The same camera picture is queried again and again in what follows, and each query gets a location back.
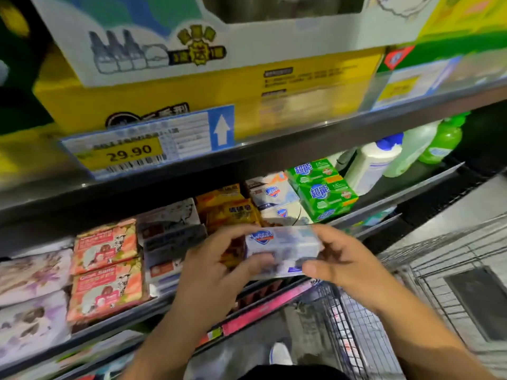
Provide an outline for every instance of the red triangle tag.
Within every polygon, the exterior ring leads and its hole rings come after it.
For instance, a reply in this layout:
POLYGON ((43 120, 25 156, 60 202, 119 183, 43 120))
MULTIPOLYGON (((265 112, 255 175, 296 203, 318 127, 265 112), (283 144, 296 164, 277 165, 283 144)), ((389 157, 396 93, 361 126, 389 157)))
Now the red triangle tag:
POLYGON ((407 46, 400 50, 392 51, 385 56, 384 64, 390 69, 394 70, 399 63, 415 48, 415 45, 407 46))

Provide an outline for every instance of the white shoe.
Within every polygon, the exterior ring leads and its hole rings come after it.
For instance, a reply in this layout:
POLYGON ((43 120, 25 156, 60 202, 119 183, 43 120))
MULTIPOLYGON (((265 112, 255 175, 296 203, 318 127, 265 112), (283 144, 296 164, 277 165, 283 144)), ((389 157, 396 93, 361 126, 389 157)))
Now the white shoe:
POLYGON ((275 343, 269 354, 269 364, 294 365, 287 345, 284 343, 275 343))

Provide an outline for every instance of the green bottle cap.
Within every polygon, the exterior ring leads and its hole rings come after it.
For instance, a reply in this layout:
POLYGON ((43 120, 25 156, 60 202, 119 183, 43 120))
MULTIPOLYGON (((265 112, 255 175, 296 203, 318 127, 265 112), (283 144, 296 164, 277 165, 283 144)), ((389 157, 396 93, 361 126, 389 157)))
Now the green bottle cap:
POLYGON ((466 117, 470 113, 471 112, 464 112, 464 113, 457 114, 453 117, 446 118, 444 120, 444 124, 448 125, 449 127, 461 127, 463 124, 465 124, 466 117))

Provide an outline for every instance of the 29.90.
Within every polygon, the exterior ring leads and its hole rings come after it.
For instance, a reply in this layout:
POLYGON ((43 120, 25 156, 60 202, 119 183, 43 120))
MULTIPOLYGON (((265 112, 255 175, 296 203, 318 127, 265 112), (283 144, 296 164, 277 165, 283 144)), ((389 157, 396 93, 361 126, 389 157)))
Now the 29.90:
POLYGON ((124 150, 119 150, 116 153, 108 153, 107 155, 110 157, 110 161, 118 161, 118 159, 124 160, 130 157, 141 156, 143 153, 150 154, 152 152, 152 148, 149 145, 143 145, 142 147, 134 147, 131 149, 133 154, 128 154, 124 150))

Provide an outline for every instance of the green soap box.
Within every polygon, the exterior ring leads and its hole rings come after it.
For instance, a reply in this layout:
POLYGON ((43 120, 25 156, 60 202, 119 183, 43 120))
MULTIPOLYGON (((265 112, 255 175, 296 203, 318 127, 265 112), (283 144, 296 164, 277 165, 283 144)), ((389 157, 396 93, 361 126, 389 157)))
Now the green soap box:
POLYGON ((326 182, 331 183, 337 181, 339 177, 338 171, 333 167, 328 159, 320 159, 298 165, 297 167, 286 170, 287 176, 295 184, 307 184, 314 181, 324 179, 326 182))
POLYGON ((338 181, 326 182, 323 179, 307 184, 294 185, 301 204, 314 222, 347 213, 358 200, 358 195, 338 175, 338 181))

